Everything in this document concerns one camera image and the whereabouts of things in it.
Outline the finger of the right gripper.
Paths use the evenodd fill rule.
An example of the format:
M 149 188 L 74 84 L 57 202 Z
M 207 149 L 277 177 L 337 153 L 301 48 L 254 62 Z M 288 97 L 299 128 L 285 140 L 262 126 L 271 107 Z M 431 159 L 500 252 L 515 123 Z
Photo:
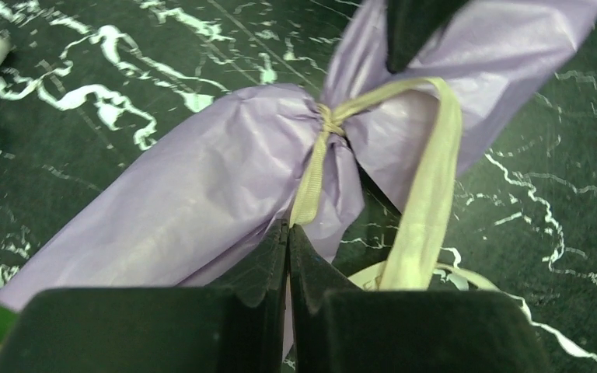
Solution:
M 386 2 L 386 69 L 403 71 L 432 34 L 467 0 L 388 0 Z

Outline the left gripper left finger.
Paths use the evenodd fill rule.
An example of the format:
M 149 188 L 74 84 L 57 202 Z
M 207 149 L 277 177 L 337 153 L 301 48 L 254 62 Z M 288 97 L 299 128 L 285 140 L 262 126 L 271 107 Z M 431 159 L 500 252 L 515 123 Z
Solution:
M 0 372 L 278 372 L 288 225 L 202 287 L 65 288 L 36 295 Z

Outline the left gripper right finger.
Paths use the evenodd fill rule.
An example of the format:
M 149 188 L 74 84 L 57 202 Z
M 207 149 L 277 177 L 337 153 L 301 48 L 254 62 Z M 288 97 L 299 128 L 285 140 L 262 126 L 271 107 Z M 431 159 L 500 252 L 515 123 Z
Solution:
M 548 372 L 525 315 L 494 291 L 363 291 L 288 231 L 299 372 Z

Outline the cream ribbon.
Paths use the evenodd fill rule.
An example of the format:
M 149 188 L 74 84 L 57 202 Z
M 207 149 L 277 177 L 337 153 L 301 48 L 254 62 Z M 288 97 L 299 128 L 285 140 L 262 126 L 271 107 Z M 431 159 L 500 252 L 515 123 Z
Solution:
M 438 262 L 452 209 L 463 132 L 459 101 L 442 78 L 389 82 L 334 109 L 317 104 L 322 127 L 295 195 L 289 224 L 306 225 L 317 215 L 328 137 L 344 134 L 343 123 L 355 114 L 426 84 L 435 88 L 439 106 L 414 175 L 396 239 L 387 260 L 357 272 L 351 279 L 370 291 L 425 291 L 434 270 L 442 269 L 462 277 L 481 291 L 497 291 L 495 284 L 478 273 Z

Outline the purple wrapping paper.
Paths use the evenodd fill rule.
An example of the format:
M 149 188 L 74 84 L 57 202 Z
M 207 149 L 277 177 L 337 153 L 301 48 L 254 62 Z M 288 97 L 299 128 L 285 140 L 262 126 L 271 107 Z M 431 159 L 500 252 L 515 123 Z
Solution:
M 442 78 L 462 113 L 457 173 L 584 43 L 597 1 L 467 1 L 399 73 L 386 69 L 386 2 L 362 2 L 320 98 L 292 84 L 224 96 L 175 127 L 77 214 L 0 289 L 18 312 L 52 288 L 198 286 L 248 254 L 282 218 L 330 109 L 389 82 Z M 348 118 L 326 142 L 323 185 L 305 230 L 331 261 L 360 215 L 364 170 L 401 212 L 439 96 L 420 85 Z

